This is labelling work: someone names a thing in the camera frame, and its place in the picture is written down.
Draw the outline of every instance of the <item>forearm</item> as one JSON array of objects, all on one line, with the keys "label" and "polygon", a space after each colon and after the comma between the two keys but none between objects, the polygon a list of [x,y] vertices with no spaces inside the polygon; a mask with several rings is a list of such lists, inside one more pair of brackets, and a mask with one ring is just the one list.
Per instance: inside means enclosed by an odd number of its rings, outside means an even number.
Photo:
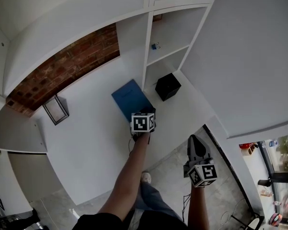
[{"label": "forearm", "polygon": [[149,133],[143,134],[134,145],[121,170],[113,191],[99,213],[111,213],[124,220],[134,205],[139,190]]},{"label": "forearm", "polygon": [[192,186],[188,216],[188,228],[209,230],[209,221],[203,187]]}]

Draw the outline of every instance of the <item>floor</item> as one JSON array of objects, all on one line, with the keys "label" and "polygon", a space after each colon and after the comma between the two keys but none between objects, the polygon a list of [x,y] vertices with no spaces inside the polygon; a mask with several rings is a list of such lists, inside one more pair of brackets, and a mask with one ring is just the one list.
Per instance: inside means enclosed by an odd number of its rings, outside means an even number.
[{"label": "floor", "polygon": [[[228,221],[233,212],[237,218],[242,219],[244,222],[250,220],[243,195],[230,170],[204,129],[201,128],[195,134],[210,146],[218,168],[218,179],[205,188],[210,229],[237,230],[240,224],[232,218]],[[167,157],[149,169],[152,175],[152,186],[160,191],[164,201],[180,217],[182,217],[183,196],[188,195],[191,191],[190,180],[182,176],[182,166],[186,161],[187,142],[184,142]],[[65,190],[61,189],[38,201],[31,202],[31,206],[38,211],[42,226],[46,225],[50,230],[71,230],[79,216],[83,214],[96,214],[109,197],[109,194],[110,192],[107,192],[76,206]],[[184,213],[185,219],[188,218],[188,209],[189,206],[187,206]],[[18,218],[26,218],[30,215],[29,212],[23,213]],[[39,228],[41,227],[35,225],[28,228],[28,230]]]}]

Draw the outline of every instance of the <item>white shoe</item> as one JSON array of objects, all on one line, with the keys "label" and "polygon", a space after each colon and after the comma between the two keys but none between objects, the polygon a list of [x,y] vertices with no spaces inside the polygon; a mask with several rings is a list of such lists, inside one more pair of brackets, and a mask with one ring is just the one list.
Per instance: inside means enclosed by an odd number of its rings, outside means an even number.
[{"label": "white shoe", "polygon": [[152,182],[152,176],[148,172],[143,172],[141,175],[141,182],[147,182],[148,184],[151,184]]}]

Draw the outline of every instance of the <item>blue jeans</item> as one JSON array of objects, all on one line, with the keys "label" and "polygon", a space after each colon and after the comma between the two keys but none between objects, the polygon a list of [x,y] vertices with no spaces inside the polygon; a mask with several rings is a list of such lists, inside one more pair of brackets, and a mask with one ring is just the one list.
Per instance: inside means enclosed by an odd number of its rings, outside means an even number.
[{"label": "blue jeans", "polygon": [[159,211],[181,220],[181,218],[163,201],[159,191],[147,182],[140,183],[134,208]]}]

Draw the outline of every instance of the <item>brick-patterned panel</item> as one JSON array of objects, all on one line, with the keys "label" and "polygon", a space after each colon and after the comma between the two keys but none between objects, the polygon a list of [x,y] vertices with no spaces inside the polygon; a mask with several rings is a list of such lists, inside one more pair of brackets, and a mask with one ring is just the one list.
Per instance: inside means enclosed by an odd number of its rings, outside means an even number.
[{"label": "brick-patterned panel", "polygon": [[111,24],[68,45],[31,72],[8,96],[6,105],[31,116],[78,78],[120,55]]}]

